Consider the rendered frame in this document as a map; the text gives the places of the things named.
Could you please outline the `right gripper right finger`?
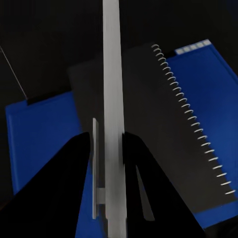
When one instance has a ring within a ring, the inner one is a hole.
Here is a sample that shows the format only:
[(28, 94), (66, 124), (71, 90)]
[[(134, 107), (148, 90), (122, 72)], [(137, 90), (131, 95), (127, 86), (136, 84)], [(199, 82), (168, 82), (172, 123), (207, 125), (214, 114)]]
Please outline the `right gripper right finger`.
[[(127, 238), (208, 238), (143, 140), (128, 132), (124, 160)], [(155, 221), (144, 218), (136, 166)]]

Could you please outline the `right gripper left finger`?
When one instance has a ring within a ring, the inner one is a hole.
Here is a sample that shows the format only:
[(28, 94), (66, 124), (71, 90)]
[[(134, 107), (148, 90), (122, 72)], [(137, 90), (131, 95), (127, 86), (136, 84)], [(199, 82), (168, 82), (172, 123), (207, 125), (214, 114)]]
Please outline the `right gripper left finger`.
[(0, 238), (74, 238), (90, 155), (71, 138), (0, 211)]

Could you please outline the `notebook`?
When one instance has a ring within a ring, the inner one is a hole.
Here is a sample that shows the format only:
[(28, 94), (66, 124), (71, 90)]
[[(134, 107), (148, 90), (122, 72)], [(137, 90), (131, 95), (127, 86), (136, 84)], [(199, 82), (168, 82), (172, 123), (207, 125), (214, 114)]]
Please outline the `notebook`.
[[(194, 215), (237, 200), (154, 42), (121, 50), (124, 131), (141, 138)], [(105, 187), (104, 57), (67, 67), (81, 133), (89, 132), (93, 177), (93, 118), (99, 123), (99, 188)], [(144, 218), (155, 217), (136, 166)], [(100, 216), (108, 238), (105, 204)]]

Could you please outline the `mouse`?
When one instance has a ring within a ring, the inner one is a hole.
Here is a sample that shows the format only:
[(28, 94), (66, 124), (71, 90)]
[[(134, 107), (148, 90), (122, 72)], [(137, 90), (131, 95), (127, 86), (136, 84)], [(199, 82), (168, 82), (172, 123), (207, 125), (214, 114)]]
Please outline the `mouse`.
[(238, 226), (232, 229), (225, 238), (238, 238)]

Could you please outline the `folder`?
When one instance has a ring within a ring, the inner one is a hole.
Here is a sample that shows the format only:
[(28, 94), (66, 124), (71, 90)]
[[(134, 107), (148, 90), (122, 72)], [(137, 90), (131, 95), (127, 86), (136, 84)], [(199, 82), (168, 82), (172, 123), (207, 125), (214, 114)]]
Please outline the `folder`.
[[(237, 199), (193, 215), (207, 228), (238, 216), (238, 76), (209, 39), (163, 56)], [(70, 85), (7, 106), (5, 112), (15, 196), (71, 138), (83, 133)], [(101, 216), (92, 218), (92, 191), (88, 164), (74, 238), (105, 238)]]

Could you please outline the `pen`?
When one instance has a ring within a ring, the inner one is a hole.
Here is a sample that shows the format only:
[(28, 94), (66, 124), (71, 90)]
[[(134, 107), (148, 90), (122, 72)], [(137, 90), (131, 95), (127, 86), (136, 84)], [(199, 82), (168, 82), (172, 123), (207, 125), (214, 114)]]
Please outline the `pen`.
[(119, 0), (103, 0), (103, 53), (105, 187), (99, 188), (99, 123), (93, 118), (92, 218), (105, 204), (108, 238), (127, 238)]

